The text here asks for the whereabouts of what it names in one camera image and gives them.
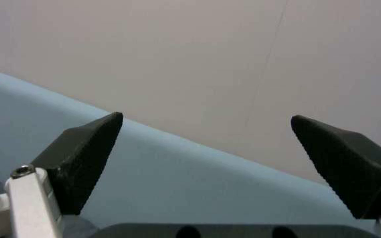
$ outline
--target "hole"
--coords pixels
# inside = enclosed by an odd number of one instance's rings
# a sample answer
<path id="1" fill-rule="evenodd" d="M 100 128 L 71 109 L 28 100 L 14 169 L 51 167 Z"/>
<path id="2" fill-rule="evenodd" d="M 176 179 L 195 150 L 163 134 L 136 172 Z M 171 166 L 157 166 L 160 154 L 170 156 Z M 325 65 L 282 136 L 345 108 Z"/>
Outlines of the hole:
<path id="1" fill-rule="evenodd" d="M 195 227 L 185 226 L 177 231 L 176 238 L 201 238 L 201 233 Z"/>
<path id="2" fill-rule="evenodd" d="M 18 169 L 15 170 L 18 174 L 24 174 L 24 173 L 27 173 L 29 171 L 29 167 L 28 166 L 22 166 Z"/>
<path id="3" fill-rule="evenodd" d="M 287 227 L 275 227 L 273 229 L 273 238 L 298 238 L 297 235 Z"/>

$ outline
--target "light blue surface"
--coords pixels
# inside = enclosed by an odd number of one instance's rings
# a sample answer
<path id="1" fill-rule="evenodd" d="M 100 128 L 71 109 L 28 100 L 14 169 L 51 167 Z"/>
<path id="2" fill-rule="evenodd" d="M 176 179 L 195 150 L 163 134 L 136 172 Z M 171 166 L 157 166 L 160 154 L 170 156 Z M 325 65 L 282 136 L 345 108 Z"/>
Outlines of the light blue surface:
<path id="1" fill-rule="evenodd" d="M 0 74 L 0 180 L 29 163 L 64 129 L 105 114 Z M 326 186 L 127 119 L 82 215 L 102 227 L 121 222 L 326 223 L 371 230 L 373 224 L 353 219 Z"/>

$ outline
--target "screw head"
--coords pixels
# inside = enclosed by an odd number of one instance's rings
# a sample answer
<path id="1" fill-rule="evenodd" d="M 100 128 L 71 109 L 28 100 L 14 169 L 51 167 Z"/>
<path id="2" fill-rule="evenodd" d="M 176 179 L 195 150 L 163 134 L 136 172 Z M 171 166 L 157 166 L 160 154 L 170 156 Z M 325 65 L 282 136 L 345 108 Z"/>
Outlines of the screw head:
<path id="1" fill-rule="evenodd" d="M 36 170 L 35 170 L 35 167 L 31 164 L 29 165 L 23 165 L 17 169 L 15 169 L 12 173 L 11 173 L 11 177 L 13 179 L 17 179 L 17 178 L 20 178 L 20 177 L 23 177 L 25 175 L 28 175 L 28 174 L 31 174 L 31 173 L 34 173 Z"/>

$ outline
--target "textured grip surface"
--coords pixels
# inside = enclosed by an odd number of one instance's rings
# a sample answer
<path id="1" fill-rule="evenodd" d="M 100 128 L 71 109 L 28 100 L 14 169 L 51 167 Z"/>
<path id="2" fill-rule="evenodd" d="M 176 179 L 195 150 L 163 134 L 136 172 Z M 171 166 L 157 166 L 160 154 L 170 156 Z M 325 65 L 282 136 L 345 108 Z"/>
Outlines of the textured grip surface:
<path id="1" fill-rule="evenodd" d="M 362 134 L 304 117 L 292 129 L 317 171 L 355 218 L 376 219 L 381 212 L 381 147 Z"/>
<path id="2" fill-rule="evenodd" d="M 123 115 L 111 113 L 70 128 L 32 164 L 47 170 L 62 214 L 80 214 L 116 141 Z"/>

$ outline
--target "white wall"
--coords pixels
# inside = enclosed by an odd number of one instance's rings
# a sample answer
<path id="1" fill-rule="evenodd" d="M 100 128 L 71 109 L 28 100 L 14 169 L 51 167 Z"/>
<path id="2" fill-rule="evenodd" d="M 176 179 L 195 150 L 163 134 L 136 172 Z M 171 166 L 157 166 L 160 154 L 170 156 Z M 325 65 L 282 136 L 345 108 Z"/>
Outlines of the white wall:
<path id="1" fill-rule="evenodd" d="M 381 144 L 377 0 L 0 0 L 0 72 L 316 181 L 292 115 Z"/>

